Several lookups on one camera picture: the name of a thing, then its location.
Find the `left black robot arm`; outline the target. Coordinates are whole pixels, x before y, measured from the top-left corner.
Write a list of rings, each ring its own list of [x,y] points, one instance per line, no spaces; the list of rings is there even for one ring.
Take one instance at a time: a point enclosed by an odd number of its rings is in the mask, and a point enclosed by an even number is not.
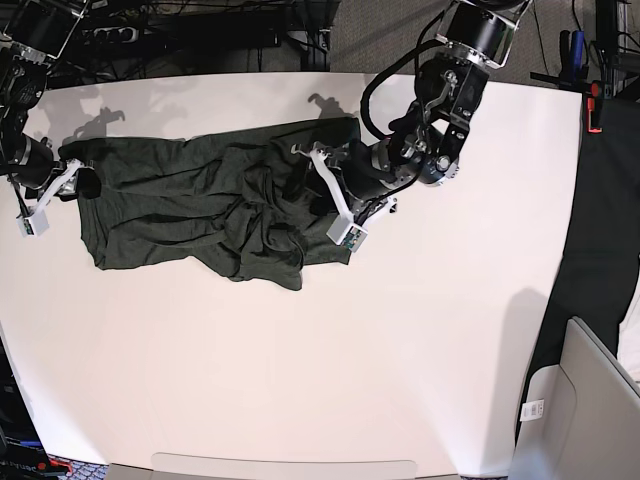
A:
[[[374,144],[292,146],[333,201],[337,216],[327,236],[334,244],[356,251],[370,225],[395,211],[401,191],[417,182],[438,186],[457,174],[490,73],[506,64],[528,8],[526,1],[450,2],[412,50],[367,84],[360,114]],[[414,67],[415,97],[383,132],[371,117],[372,96],[406,64]]]

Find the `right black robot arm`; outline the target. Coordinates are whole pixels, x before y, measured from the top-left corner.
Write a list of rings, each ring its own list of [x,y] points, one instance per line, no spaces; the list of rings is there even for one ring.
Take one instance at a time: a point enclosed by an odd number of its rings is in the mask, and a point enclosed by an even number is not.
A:
[[[42,98],[47,79],[89,1],[21,1],[1,32],[1,175],[13,188],[24,237],[48,228],[45,209],[58,197],[96,198],[101,182],[93,168],[76,159],[58,159],[48,138],[24,133],[29,111]]]

